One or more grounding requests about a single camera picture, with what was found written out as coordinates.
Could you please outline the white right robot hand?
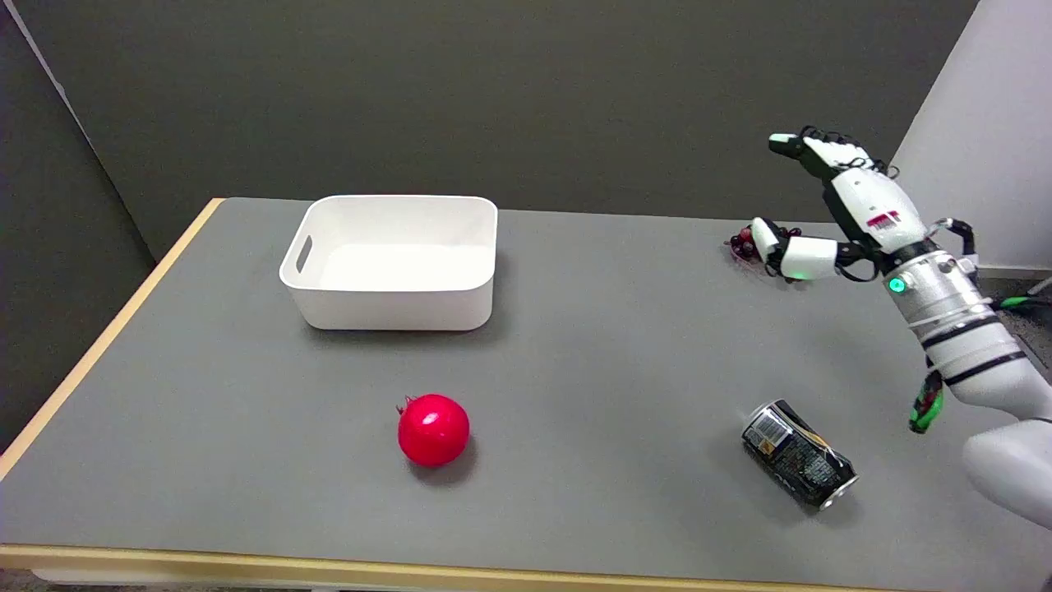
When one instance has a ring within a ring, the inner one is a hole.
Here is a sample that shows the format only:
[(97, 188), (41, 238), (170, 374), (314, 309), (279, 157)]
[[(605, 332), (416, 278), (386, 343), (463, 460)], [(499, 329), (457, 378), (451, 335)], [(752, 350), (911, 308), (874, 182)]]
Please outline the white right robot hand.
[(798, 132), (768, 138), (773, 154), (796, 161), (818, 179), (823, 202), (844, 240), (796, 234), (771, 219), (749, 224), (753, 256), (770, 275), (789, 284), (842, 275), (864, 282), (848, 267), (872, 263), (873, 274), (887, 274), (909, 260), (937, 251), (920, 215), (892, 176), (889, 164), (872, 157), (857, 139), (805, 125)]

